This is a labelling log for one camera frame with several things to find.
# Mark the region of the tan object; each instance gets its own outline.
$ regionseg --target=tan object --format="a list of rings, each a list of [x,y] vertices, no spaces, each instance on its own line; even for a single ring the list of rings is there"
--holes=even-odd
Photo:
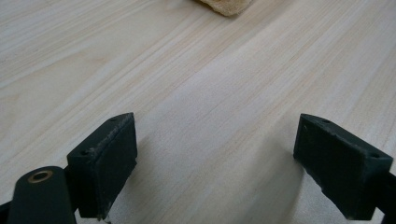
[[[243,11],[251,0],[201,0],[224,16],[232,16]]]

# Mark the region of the light wood grain surface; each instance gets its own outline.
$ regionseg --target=light wood grain surface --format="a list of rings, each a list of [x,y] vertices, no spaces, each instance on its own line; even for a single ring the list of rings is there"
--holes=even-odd
[[[133,111],[113,223],[348,223],[292,158],[298,118],[395,157],[395,97],[394,0],[1,0],[0,203]]]

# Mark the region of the table surface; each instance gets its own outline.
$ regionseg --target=table surface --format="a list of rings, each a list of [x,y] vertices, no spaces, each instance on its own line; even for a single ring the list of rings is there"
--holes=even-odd
[[[348,223],[292,158],[299,116],[394,157],[395,97],[394,0],[3,0],[0,203],[133,111],[113,223]]]

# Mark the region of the small hole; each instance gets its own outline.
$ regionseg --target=small hole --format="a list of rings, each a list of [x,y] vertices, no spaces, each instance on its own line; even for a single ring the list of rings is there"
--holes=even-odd
[[[376,154],[376,153],[372,153],[372,154],[370,154],[370,156],[373,157],[373,158],[379,158],[379,155]]]
[[[28,182],[31,184],[36,184],[47,180],[52,176],[53,172],[51,170],[48,171],[40,171],[35,173],[34,175],[29,176]]]
[[[40,179],[44,179],[45,177],[47,177],[47,175],[49,175],[48,173],[39,173],[33,176],[33,180],[40,180]]]
[[[85,150],[81,151],[80,153],[81,153],[81,155],[86,156],[86,155],[90,154],[90,151],[88,149],[85,149]]]

